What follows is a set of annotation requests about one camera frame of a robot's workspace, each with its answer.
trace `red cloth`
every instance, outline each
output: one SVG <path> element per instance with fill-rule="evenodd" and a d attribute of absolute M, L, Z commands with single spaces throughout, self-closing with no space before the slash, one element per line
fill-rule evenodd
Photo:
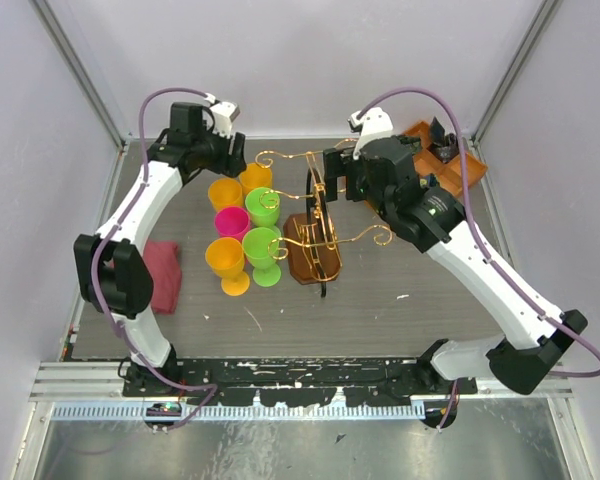
<path fill-rule="evenodd" d="M 182 270 L 178 263 L 178 244 L 147 242 L 143 259 L 153 279 L 151 309 L 155 313 L 175 312 L 182 285 Z"/>

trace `floor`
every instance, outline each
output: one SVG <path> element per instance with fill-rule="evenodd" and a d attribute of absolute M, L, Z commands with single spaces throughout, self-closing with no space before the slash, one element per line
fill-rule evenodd
<path fill-rule="evenodd" d="M 250 140 L 247 162 L 261 150 L 297 153 L 321 150 L 337 140 Z M 140 166 L 138 144 L 124 159 L 114 205 L 122 200 Z M 306 162 L 280 159 L 274 168 L 274 187 L 304 193 Z M 207 188 L 217 177 L 204 172 L 187 185 L 167 207 L 153 240 L 181 246 L 182 290 L 174 315 L 158 316 L 162 332 L 179 356 L 345 356 L 421 354 L 439 338 L 469 340 L 499 332 L 486 310 L 451 274 L 396 239 L 386 247 L 371 236 L 343 245 L 344 266 L 339 278 L 320 298 L 316 285 L 301 286 L 281 262 L 283 278 L 264 289 L 252 282 L 240 297 L 220 290 L 204 260 L 215 238 L 214 211 Z M 494 244 L 484 192 L 471 191 L 473 210 L 485 236 Z M 363 203 L 341 199 L 329 204 L 338 236 L 353 237 L 379 220 Z M 283 198 L 279 226 L 304 202 Z M 119 358 L 125 346 L 111 334 L 102 316 L 89 304 L 82 313 L 74 358 Z"/>
<path fill-rule="evenodd" d="M 546 400 L 462 404 L 442 434 L 397 420 L 194 421 L 168 435 L 137 422 L 53 422 L 34 478 L 570 478 Z"/>

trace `metal corner post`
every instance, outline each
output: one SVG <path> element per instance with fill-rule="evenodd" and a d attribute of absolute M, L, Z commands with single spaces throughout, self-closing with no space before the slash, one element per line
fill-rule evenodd
<path fill-rule="evenodd" d="M 563 0 L 542 1 L 542 4 L 538 8 L 536 15 L 531 22 L 531 25 L 529 25 L 527 32 L 522 38 L 522 42 L 520 43 L 520 46 L 518 47 L 518 50 L 514 55 L 507 72 L 505 73 L 504 77 L 502 77 L 500 85 L 498 85 L 498 88 L 489 102 L 489 106 L 478 123 L 476 132 L 472 138 L 475 143 L 479 144 L 484 138 L 484 135 L 489 129 L 489 126 L 491 125 L 496 113 L 500 109 L 502 102 L 520 75 L 520 72 L 526 65 L 531 53 L 540 40 L 540 37 L 551 23 L 551 19 L 562 4 L 562 1 Z"/>
<path fill-rule="evenodd" d="M 85 69 L 82 61 L 78 57 L 71 41 L 67 37 L 62 25 L 58 21 L 53 9 L 49 5 L 47 0 L 29 0 L 29 3 L 36 11 L 40 21 L 47 30 L 47 33 L 56 44 L 58 51 L 62 55 L 63 59 L 67 63 L 67 67 L 71 71 L 72 75 L 78 82 L 80 89 L 85 94 L 87 100 L 93 107 L 96 115 L 104 125 L 105 129 L 111 136 L 111 139 L 118 147 L 122 149 L 125 141 L 116 128 L 115 122 L 109 113 L 107 106 L 100 97 L 95 85 L 89 78 L 87 70 Z"/>

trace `green cup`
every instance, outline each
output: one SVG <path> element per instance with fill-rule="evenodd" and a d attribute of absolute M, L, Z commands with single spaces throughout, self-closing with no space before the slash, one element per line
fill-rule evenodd
<path fill-rule="evenodd" d="M 276 227 L 276 222 L 280 218 L 280 195 L 270 188 L 259 187 L 249 192 L 244 205 L 256 227 L 270 228 L 276 237 L 281 236 L 280 229 Z"/>
<path fill-rule="evenodd" d="M 242 239 L 244 254 L 253 265 L 253 281 L 261 287 L 272 287 L 282 276 L 276 259 L 269 253 L 269 245 L 276 238 L 278 235 L 270 228 L 257 227 L 249 230 Z M 277 249 L 278 242 L 271 247 L 271 251 Z"/>

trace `wooden base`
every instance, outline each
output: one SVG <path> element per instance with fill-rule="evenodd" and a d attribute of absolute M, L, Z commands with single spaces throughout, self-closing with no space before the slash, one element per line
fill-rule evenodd
<path fill-rule="evenodd" d="M 303 226 L 307 224 L 307 215 L 304 213 L 295 213 L 287 218 L 284 222 L 283 231 L 284 236 L 301 242 L 300 236 L 298 235 L 296 225 Z M 295 278 L 301 285 L 311 285 L 314 283 L 321 283 L 320 280 L 316 280 L 314 275 L 311 274 L 311 265 L 307 262 L 307 258 L 302 251 L 303 248 L 291 243 L 285 245 L 289 249 L 289 272 L 291 276 Z M 335 280 L 340 273 L 340 261 L 338 259 L 338 253 L 334 250 L 329 250 L 327 247 L 317 247 L 318 258 L 320 264 L 324 269 L 326 277 L 333 277 L 331 280 Z"/>

